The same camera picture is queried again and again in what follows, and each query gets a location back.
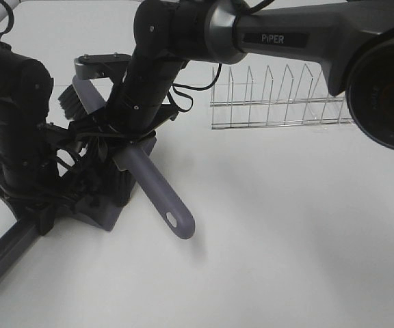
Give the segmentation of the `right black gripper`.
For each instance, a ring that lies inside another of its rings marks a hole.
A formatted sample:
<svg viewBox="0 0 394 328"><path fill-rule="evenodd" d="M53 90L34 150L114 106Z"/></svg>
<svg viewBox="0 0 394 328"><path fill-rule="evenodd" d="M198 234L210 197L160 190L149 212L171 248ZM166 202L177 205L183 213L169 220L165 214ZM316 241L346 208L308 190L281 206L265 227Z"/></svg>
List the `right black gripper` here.
<svg viewBox="0 0 394 328"><path fill-rule="evenodd" d="M168 120L175 120L179 114L177 105L162 104L157 112L132 109L112 114L102 107L84 118L69 124L69 133L76 140L87 137L101 137L125 141L139 141L154 133Z"/></svg>

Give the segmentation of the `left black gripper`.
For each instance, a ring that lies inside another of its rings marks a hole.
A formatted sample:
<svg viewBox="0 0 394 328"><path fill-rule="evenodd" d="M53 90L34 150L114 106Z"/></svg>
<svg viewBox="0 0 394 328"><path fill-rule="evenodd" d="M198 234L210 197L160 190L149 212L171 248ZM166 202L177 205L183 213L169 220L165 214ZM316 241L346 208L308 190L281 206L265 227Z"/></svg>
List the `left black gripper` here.
<svg viewBox="0 0 394 328"><path fill-rule="evenodd" d="M11 187L5 179L1 161L0 199L12 211L16 220L32 222L41 236L54 227L57 216L64 209L73 210L77 200L74 194L60 190L46 191L41 186L28 190Z"/></svg>

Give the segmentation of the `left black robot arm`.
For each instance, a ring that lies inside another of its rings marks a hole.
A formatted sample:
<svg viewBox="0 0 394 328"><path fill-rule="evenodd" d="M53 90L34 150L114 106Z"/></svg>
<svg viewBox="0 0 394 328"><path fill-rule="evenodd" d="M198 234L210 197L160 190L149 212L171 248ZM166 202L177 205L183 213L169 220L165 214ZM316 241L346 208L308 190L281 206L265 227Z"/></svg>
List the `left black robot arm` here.
<svg viewBox="0 0 394 328"><path fill-rule="evenodd" d="M60 192L58 168L69 166L58 151L80 159L65 130L47 124L52 91L53 78L40 61L0 42L0 198L40 235L53 228L59 208L74 202Z"/></svg>

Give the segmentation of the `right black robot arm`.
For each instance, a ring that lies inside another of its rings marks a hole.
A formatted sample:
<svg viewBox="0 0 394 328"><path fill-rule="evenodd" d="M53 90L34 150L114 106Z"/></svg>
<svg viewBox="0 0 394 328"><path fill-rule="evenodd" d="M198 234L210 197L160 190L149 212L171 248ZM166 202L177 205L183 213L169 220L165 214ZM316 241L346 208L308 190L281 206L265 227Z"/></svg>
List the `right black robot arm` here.
<svg viewBox="0 0 394 328"><path fill-rule="evenodd" d="M394 1L346 1L269 9L264 1L143 1L132 55L75 60L76 78L107 77L104 118L121 135L147 133L179 71L190 61L236 64L247 54L321 66L328 92L345 94L350 115L394 150Z"/></svg>

